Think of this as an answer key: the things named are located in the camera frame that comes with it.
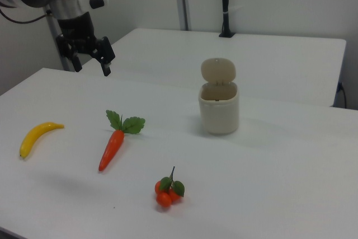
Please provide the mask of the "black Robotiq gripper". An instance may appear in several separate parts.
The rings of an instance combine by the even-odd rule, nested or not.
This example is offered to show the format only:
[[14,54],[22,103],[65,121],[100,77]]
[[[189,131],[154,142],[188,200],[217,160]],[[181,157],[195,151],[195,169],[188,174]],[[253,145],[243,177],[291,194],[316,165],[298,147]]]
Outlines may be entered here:
[[82,70],[82,64],[78,53],[90,54],[101,65],[103,75],[107,77],[111,73],[110,64],[115,59],[107,36],[97,39],[89,12],[76,18],[58,20],[62,34],[56,37],[56,44],[62,57],[67,58],[74,70]]

